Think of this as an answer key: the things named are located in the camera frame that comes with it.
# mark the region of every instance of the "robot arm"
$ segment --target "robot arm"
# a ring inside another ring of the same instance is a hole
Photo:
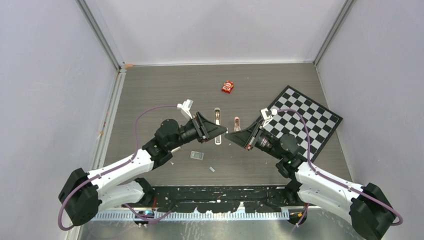
[[[260,113],[261,123],[254,122],[244,130],[227,133],[225,138],[248,151],[256,147],[278,159],[275,166],[283,177],[292,179],[286,188],[292,190],[295,198],[340,216],[367,240],[380,240],[396,216],[354,190],[361,190],[361,193],[391,207],[381,189],[372,183],[363,186],[346,181],[312,163],[304,162],[298,155],[299,146],[295,136],[283,134],[277,138],[264,129],[277,110],[265,108]],[[335,182],[341,182],[347,188]]]
[[[109,166],[89,172],[79,168],[70,174],[58,198],[62,204],[68,198],[64,209],[74,226],[83,225],[97,212],[114,206],[139,202],[148,204],[154,193],[144,178],[137,178],[124,185],[119,184],[162,166],[186,143],[193,140],[204,143],[227,131],[226,127],[207,120],[200,112],[191,116],[189,109],[192,103],[193,101],[187,100],[177,106],[188,119],[184,126],[179,126],[174,119],[164,120],[154,137],[137,150],[135,157],[130,155]],[[89,179],[93,180],[81,187],[81,184]],[[70,196],[77,187],[81,188]]]

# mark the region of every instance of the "white perforated rail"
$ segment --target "white perforated rail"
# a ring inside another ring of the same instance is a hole
[[[161,217],[162,212],[155,212],[155,218]],[[134,221],[135,215],[129,210],[106,210],[92,219],[92,221]],[[229,221],[229,220],[288,220],[289,210],[281,209],[281,212],[255,212],[245,213],[243,209],[232,213],[200,213],[195,210],[192,213],[172,212],[161,221]]]

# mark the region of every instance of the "black and white checkered board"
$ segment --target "black and white checkered board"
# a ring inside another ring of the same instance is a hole
[[[303,116],[309,131],[310,157],[312,161],[320,154],[343,119],[291,86],[287,86],[273,103],[268,106],[268,109],[294,109]],[[308,142],[306,140],[306,132],[296,113],[292,111],[280,112],[265,126],[265,129],[277,138],[286,133],[294,135],[300,145],[299,153],[305,160],[307,159]]]

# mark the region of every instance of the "white panel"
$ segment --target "white panel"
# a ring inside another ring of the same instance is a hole
[[[116,72],[75,1],[0,1],[0,239],[61,240],[58,195],[92,164]]]
[[[318,66],[355,182],[380,186],[404,224],[386,240],[422,239],[424,1],[356,1]]]
[[[345,0],[92,0],[126,63],[311,62]]]

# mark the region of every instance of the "worn black surface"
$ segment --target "worn black surface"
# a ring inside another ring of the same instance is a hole
[[[156,186],[156,207],[159,212],[173,210],[178,213],[234,212],[243,202],[246,213],[279,212],[279,207],[302,206],[304,203],[293,197],[293,191],[284,186]],[[132,203],[132,207],[152,207],[148,204]]]

